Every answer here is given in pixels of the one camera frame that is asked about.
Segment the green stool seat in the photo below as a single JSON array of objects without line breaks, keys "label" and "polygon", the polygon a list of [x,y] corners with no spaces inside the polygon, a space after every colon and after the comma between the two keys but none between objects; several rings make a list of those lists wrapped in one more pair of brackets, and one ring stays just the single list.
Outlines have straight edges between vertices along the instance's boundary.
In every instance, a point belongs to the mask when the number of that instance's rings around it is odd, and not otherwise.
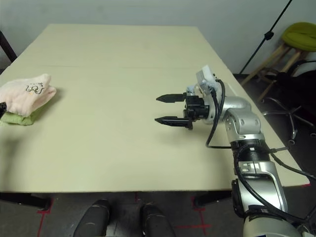
[{"label": "green stool seat", "polygon": [[307,52],[316,52],[316,25],[299,22],[288,27],[282,40],[289,46]]}]

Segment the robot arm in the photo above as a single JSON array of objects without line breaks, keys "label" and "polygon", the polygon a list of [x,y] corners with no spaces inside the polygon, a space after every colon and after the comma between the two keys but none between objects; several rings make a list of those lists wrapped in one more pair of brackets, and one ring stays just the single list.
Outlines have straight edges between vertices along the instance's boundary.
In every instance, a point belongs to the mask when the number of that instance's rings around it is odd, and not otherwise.
[{"label": "robot arm", "polygon": [[[235,96],[224,97],[222,90],[225,93],[225,88],[221,89],[215,75],[205,66],[197,73],[197,84],[189,86],[185,93],[157,98],[166,103],[185,101],[184,117],[161,117],[155,120],[189,130],[193,128],[193,122],[200,119],[206,124],[223,121],[233,151],[235,174],[238,176],[232,181],[232,197],[235,213],[245,219],[243,236],[301,237],[289,222],[268,207],[272,205],[272,208],[287,212],[283,188],[276,166],[270,161],[259,118],[251,111],[248,101]],[[268,202],[268,206],[260,202],[250,189]]]}]

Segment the black cable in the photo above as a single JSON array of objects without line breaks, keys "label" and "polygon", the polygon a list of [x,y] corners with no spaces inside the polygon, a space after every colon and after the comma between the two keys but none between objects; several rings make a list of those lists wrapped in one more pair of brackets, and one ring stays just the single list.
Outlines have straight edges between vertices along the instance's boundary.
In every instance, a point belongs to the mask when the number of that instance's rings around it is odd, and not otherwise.
[{"label": "black cable", "polygon": [[213,120],[213,127],[211,129],[211,132],[210,132],[207,140],[206,140],[205,145],[206,145],[207,148],[213,148],[213,149],[231,149],[232,147],[210,146],[209,145],[209,143],[211,142],[211,140],[213,138],[213,135],[214,135],[216,127],[217,127],[217,124],[219,122],[219,119],[220,119],[222,111],[223,111],[224,102],[225,102],[225,93],[226,93],[225,85],[222,82],[222,80],[217,79],[216,81],[221,85],[221,88],[222,88],[221,103],[218,105],[216,92],[215,91],[212,92],[211,95],[212,95],[212,98],[213,98],[213,101],[214,101],[214,106],[215,106],[215,117],[214,117],[214,120]]},{"label": "black cable", "polygon": [[273,159],[276,161],[276,163],[278,163],[279,165],[283,166],[284,168],[289,169],[289,170],[291,170],[291,171],[293,171],[293,172],[295,172],[295,173],[304,175],[304,176],[306,176],[306,177],[309,177],[309,178],[311,178],[311,179],[313,179],[313,180],[316,180],[316,177],[313,176],[313,175],[311,175],[310,173],[307,173],[307,172],[301,171],[301,170],[299,170],[299,169],[295,169],[295,168],[293,168],[293,167],[291,167],[291,166],[288,166],[287,164],[283,163],[283,162],[282,162],[275,154],[273,154],[273,153],[271,153],[270,155],[273,157]]},{"label": "black cable", "polygon": [[239,158],[240,154],[243,153],[246,149],[254,148],[254,147],[255,146],[253,146],[253,145],[244,145],[244,146],[240,147],[239,150],[237,151],[237,154],[234,155],[234,169],[235,169],[236,175],[239,178],[239,180],[241,181],[241,183],[248,190],[248,192],[251,193],[251,195],[253,195],[259,202],[261,202],[273,214],[281,216],[284,219],[289,219],[289,220],[295,221],[297,223],[306,223],[306,222],[308,222],[308,220],[310,219],[310,216],[307,216],[306,218],[302,219],[300,217],[291,215],[291,214],[289,214],[287,212],[284,212],[284,211],[276,208],[275,206],[273,206],[272,204],[267,202],[263,197],[261,197],[248,184],[248,182],[246,181],[246,179],[244,178],[243,174],[240,171],[240,168],[239,168],[239,165],[238,165],[238,158]]},{"label": "black cable", "polygon": [[216,92],[215,91],[212,91],[211,92],[211,95],[212,95],[212,98],[213,98],[213,101],[214,101],[214,106],[215,106],[215,116],[214,116],[214,120],[213,120],[213,126],[212,126],[212,129],[211,129],[211,132],[209,133],[209,136],[206,140],[206,147],[210,148],[210,146],[208,145],[210,143],[210,141],[212,140],[212,137],[215,133],[215,130],[216,130],[216,127],[217,127],[217,123],[218,123],[218,114],[219,114],[219,105],[218,105],[218,101],[217,101],[217,98],[216,98]]}]

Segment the shoe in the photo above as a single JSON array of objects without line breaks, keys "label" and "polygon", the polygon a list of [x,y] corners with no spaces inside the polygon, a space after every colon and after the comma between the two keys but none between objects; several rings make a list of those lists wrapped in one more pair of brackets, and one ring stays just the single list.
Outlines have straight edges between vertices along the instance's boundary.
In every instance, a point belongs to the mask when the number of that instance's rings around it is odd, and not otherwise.
[{"label": "shoe", "polygon": [[163,212],[152,203],[147,203],[140,209],[140,224],[145,237],[176,236]]},{"label": "shoe", "polygon": [[104,237],[110,220],[110,203],[96,201],[83,215],[73,237]]}]

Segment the pink towel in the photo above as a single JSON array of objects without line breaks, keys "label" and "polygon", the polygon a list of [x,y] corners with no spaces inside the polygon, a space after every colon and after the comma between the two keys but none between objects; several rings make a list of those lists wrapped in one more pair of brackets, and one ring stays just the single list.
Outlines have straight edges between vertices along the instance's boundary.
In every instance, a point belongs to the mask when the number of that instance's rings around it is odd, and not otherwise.
[{"label": "pink towel", "polygon": [[56,89],[49,85],[50,80],[50,75],[43,74],[9,81],[0,87],[0,102],[6,102],[8,112],[28,117],[56,94]]}]

